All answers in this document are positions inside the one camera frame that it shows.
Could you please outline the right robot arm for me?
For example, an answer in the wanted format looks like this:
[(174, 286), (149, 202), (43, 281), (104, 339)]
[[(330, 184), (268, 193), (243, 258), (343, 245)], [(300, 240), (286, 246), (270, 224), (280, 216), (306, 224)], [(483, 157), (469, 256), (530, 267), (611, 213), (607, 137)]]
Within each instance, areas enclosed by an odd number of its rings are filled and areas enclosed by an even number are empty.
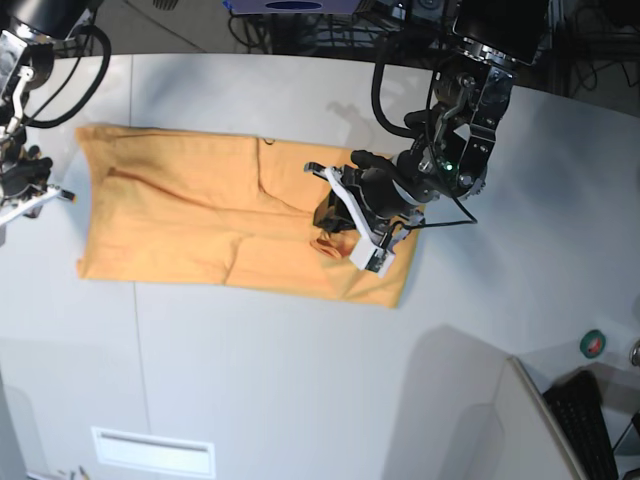
[[(1, 3), (1, 205), (14, 206), (49, 190), (53, 162), (39, 148), (25, 147), (27, 129), (53, 129), (78, 114), (101, 86), (112, 55), (111, 42), (95, 24), (100, 1), (3, 1)], [(102, 48), (96, 77), (77, 103), (62, 115), (40, 120), (30, 115), (32, 91), (50, 78), (58, 44), (81, 39), (76, 59), (92, 40)]]

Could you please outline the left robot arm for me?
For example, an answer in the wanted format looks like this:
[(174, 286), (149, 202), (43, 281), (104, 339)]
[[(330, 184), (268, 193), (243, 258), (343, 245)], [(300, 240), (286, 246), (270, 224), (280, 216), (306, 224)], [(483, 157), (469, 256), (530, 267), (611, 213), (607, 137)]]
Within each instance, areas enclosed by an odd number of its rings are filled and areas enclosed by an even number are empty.
[[(460, 202), (482, 190), (515, 70), (532, 64), (548, 6), (546, 1), (461, 1), (451, 22), (384, 40), (374, 64), (372, 110), (384, 130), (412, 145), (392, 158), (354, 151), (349, 164), (337, 170), (374, 233), (391, 235), (397, 217), (408, 230), (423, 228), (424, 221), (411, 220), (414, 210), (441, 196)], [(425, 106), (395, 125), (381, 105), (385, 67), (406, 47), (432, 44), (440, 49), (431, 57)]]

